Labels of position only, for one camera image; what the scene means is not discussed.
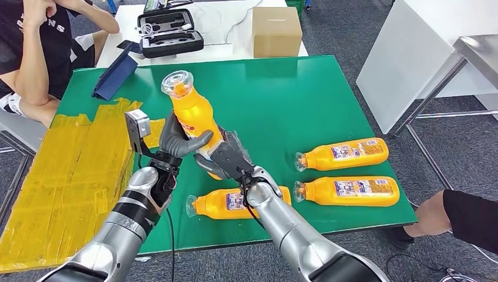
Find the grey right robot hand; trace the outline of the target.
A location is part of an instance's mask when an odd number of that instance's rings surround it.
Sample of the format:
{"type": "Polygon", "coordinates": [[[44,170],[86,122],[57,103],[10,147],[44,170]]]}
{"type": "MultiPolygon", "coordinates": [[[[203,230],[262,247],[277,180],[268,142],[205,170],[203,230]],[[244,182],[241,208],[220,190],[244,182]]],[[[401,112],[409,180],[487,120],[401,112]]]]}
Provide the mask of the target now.
{"type": "Polygon", "coordinates": [[[234,179],[241,182],[241,178],[254,172],[254,165],[242,146],[236,132],[224,130],[218,126],[223,142],[206,159],[196,153],[194,159],[199,167],[219,179],[234,179]]]}

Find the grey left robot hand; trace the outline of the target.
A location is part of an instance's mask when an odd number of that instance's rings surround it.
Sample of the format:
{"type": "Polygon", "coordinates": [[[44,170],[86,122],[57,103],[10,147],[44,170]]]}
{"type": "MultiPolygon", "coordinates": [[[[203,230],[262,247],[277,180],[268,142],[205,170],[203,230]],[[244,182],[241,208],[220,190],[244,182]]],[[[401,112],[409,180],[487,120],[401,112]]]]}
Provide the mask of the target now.
{"type": "Polygon", "coordinates": [[[211,130],[206,130],[199,137],[190,139],[174,112],[171,111],[161,131],[159,148],[173,157],[183,158],[207,145],[213,135],[211,130]]]}

